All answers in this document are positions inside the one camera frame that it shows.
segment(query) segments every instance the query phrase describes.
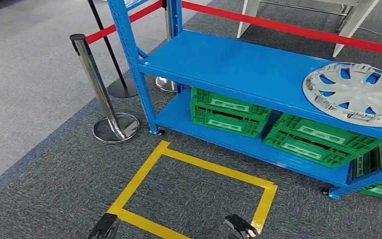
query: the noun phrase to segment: yellow tape square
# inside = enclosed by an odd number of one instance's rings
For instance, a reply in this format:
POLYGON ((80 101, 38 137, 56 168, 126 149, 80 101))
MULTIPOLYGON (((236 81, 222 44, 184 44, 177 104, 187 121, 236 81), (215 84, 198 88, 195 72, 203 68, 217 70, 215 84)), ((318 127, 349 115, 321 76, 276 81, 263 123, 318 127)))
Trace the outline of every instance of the yellow tape square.
POLYGON ((108 213, 118 215, 118 217, 121 220, 128 222, 145 231, 153 233, 164 239, 190 239, 189 237, 186 237, 180 233, 177 233, 169 228, 152 222, 123 208, 126 202, 129 200, 129 198, 138 188, 140 183, 144 180, 146 175, 156 164, 157 160, 162 155, 165 155, 170 158, 174 158, 176 160, 180 160, 192 164, 194 166, 222 174, 224 176, 228 176, 246 183, 263 187, 263 194, 261 196, 260 202, 257 206, 257 209, 253 216, 253 220, 251 222, 251 225, 257 230, 257 232, 261 232, 261 230, 263 229, 263 225, 266 221, 270 206, 272 204, 273 197, 275 196, 277 185, 275 185, 273 182, 254 177, 246 173, 242 173, 230 168, 217 165, 215 163, 211 163, 184 153, 168 149, 168 146, 169 143, 166 141, 161 141, 159 145, 156 146, 156 148, 153 150, 153 152, 150 154, 147 160, 143 163, 141 168, 137 171, 137 173, 134 175, 134 177, 131 179, 128 185, 124 188, 124 190, 121 192, 118 198, 107 210, 108 213))

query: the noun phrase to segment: blue metal shelf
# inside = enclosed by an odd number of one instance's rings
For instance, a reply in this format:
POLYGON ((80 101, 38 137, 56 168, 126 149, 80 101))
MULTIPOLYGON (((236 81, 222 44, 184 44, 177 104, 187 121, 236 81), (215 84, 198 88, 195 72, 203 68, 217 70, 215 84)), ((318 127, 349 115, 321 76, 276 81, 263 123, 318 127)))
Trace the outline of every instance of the blue metal shelf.
POLYGON ((190 100, 191 91, 188 89, 176 95, 156 116, 156 123, 336 186, 347 186, 349 163, 338 169, 331 169, 267 146, 262 143, 261 138, 245 137, 193 124, 190 119, 190 100))
POLYGON ((182 31, 139 63, 139 70, 306 119, 382 139, 382 128, 330 117, 302 92, 324 59, 223 37, 182 31))
POLYGON ((305 98, 302 81, 330 61, 253 45, 237 40, 184 31, 181 0, 167 0, 173 39, 140 61, 128 9, 123 1, 108 0, 119 39, 143 106, 149 130, 165 126, 248 156, 331 183, 328 196, 340 196, 382 181, 382 169, 348 180, 349 164, 330 169, 249 138, 191 123, 190 92, 184 90, 156 115, 143 73, 217 92, 289 114, 382 139, 382 128, 365 127, 332 118, 305 98))

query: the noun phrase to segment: black stanchion post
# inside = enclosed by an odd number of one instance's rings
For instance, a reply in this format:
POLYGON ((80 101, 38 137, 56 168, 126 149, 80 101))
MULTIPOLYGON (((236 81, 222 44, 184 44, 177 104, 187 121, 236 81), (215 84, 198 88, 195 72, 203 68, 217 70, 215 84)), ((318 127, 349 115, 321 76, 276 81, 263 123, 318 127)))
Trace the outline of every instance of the black stanchion post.
MULTIPOLYGON (((93 0, 89 0, 89 5, 90 5, 90 8, 92 9, 93 15, 95 16, 96 23, 99 29, 102 30, 104 27, 93 0)), ((103 39, 106 44, 107 50, 109 51, 110 57, 112 58, 113 64, 115 65, 116 72, 118 73, 118 76, 119 76, 119 79, 117 79, 116 81, 114 81, 112 84, 108 86, 107 91, 109 92, 110 95, 117 98, 129 98, 132 96, 136 96, 137 90, 135 89, 134 83, 131 80, 126 81, 124 77, 122 76, 121 69, 119 68, 118 62, 116 60, 115 54, 113 53, 113 49, 112 49, 112 46, 110 45, 109 39, 107 38, 107 36, 105 36, 103 39)))
POLYGON ((140 126, 138 119, 130 114, 115 113, 95 59, 86 42, 86 36, 73 34, 70 36, 70 40, 106 115, 94 125, 93 134, 103 143, 115 144, 129 140, 136 134, 140 126))

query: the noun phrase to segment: chrome stanchion base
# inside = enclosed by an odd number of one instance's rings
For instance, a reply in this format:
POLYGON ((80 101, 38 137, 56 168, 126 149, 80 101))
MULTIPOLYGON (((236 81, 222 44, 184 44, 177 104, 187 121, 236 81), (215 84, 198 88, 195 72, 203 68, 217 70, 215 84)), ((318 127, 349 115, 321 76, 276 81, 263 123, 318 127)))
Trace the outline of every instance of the chrome stanchion base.
POLYGON ((112 131, 109 121, 106 117, 104 117, 101 118, 93 127, 93 134, 100 142, 108 144, 125 142, 132 138, 140 127, 140 122, 138 119, 130 114, 116 113, 116 118, 119 126, 124 129, 125 138, 118 138, 112 131))
POLYGON ((175 94, 177 92, 175 82, 163 77, 156 77, 156 86, 163 92, 175 94))
POLYGON ((107 92, 116 98, 130 98, 137 95, 135 84, 132 80, 125 79, 127 88, 124 88, 121 80, 118 78, 107 87, 107 92))

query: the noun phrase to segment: shelf tier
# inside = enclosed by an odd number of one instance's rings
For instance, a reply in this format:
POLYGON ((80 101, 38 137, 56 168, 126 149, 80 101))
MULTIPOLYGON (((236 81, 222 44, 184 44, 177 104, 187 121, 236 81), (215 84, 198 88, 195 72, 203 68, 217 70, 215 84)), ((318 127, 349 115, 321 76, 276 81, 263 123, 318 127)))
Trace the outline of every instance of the shelf tier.
POLYGON ((176 95, 156 116, 156 123, 336 186, 347 186, 346 180, 349 173, 350 163, 345 164, 338 169, 331 169, 267 146, 262 143, 261 138, 250 138, 193 124, 191 123, 189 107, 191 101, 190 98, 191 91, 188 89, 184 90, 181 94, 176 95))
POLYGON ((139 64, 141 72, 382 139, 382 127, 319 111, 302 82, 331 61, 233 39, 182 31, 139 64))

